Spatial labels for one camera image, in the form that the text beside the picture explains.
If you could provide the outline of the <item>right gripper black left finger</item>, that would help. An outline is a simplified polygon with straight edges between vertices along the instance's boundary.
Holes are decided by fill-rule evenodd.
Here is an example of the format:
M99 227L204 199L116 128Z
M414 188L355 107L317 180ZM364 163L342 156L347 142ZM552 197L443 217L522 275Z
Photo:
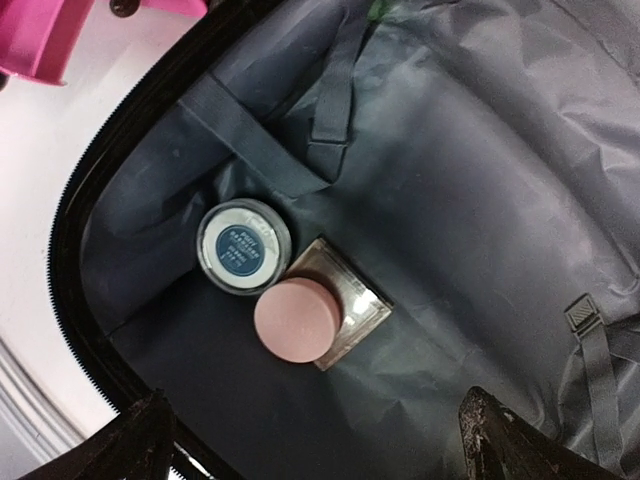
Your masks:
M160 392L134 403L80 446L51 463L51 479L166 479L175 415Z

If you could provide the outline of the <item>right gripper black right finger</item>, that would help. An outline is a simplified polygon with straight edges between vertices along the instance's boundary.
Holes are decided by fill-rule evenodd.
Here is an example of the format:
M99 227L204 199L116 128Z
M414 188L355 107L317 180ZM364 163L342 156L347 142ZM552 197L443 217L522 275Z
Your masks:
M459 409L470 479L587 479L590 462L542 435L480 387Z

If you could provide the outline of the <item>square clear eyeshadow palette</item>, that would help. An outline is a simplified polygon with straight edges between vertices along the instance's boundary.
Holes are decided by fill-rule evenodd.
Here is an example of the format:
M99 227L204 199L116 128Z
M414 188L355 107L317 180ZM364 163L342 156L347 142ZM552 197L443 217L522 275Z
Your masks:
M392 313L394 304L326 238L320 236L285 274L307 278L328 289L341 308L341 326L326 354L314 361L327 371L350 353Z

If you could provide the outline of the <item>pink powder makeup compact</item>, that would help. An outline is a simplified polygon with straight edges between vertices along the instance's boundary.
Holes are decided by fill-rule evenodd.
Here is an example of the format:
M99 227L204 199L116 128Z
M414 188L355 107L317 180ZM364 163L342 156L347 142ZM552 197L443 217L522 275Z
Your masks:
M254 326L262 344L291 363L310 363L324 356L341 324L341 305L334 294L304 277L268 288L254 309Z

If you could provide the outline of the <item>yellow Pikachu hard-shell suitcase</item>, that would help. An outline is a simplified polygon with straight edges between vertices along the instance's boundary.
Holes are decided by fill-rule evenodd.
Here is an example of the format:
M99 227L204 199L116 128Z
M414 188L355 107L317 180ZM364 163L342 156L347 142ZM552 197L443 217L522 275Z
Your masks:
M394 304L327 371L200 268L204 215L280 214ZM639 5L224 1L100 129L49 278L106 399L162 389L188 478L461 479L478 386L639 475Z

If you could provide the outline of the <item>black pink drawer organizer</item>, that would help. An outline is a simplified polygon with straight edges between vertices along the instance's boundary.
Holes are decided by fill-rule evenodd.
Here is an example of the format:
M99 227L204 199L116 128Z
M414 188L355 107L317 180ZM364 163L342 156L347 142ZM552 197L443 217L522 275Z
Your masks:
M1 3L1 86L12 77L47 85L63 84L63 74L92 1Z

